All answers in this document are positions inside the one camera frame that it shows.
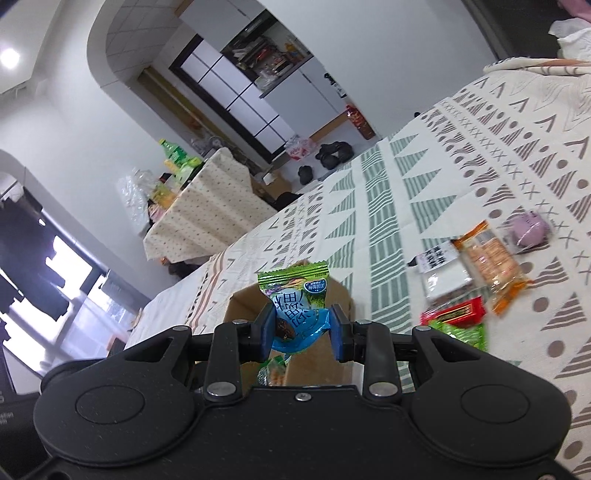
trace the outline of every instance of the red candy wrapper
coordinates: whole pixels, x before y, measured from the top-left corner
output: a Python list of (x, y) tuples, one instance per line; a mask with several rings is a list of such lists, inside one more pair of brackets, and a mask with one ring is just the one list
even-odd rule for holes
[(442, 322), (457, 327), (469, 327), (482, 321), (486, 314), (482, 297), (476, 297), (443, 310), (428, 310), (421, 314), (421, 325)]

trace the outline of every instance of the ceiling light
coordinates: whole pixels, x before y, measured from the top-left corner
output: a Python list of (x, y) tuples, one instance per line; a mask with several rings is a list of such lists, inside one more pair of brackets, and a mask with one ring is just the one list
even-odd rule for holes
[(18, 52), (12, 48), (7, 48), (6, 50), (2, 51), (2, 53), (0, 53), (0, 63), (10, 70), (17, 66), (20, 58), (21, 56), (18, 54)]

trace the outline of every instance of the orange snack package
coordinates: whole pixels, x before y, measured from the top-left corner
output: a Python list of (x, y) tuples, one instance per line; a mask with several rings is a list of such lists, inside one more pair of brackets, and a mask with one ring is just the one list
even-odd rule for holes
[(533, 283), (511, 256), (505, 245), (484, 221), (462, 238), (452, 241), (466, 253), (493, 294), (492, 311), (501, 315), (517, 294)]

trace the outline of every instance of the purple round snack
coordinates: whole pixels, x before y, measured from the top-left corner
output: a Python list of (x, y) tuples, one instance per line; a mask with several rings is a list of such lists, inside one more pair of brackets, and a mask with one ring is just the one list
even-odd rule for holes
[(513, 220), (512, 230), (519, 247), (534, 247), (546, 239), (548, 223), (537, 212), (526, 212)]

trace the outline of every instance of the blue oval label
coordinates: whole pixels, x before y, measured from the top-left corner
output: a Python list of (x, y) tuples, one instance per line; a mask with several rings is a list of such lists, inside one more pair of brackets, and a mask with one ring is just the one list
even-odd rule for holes
[(321, 278), (320, 280), (312, 280), (304, 283), (304, 290), (309, 293), (322, 293), (326, 290), (326, 280)]

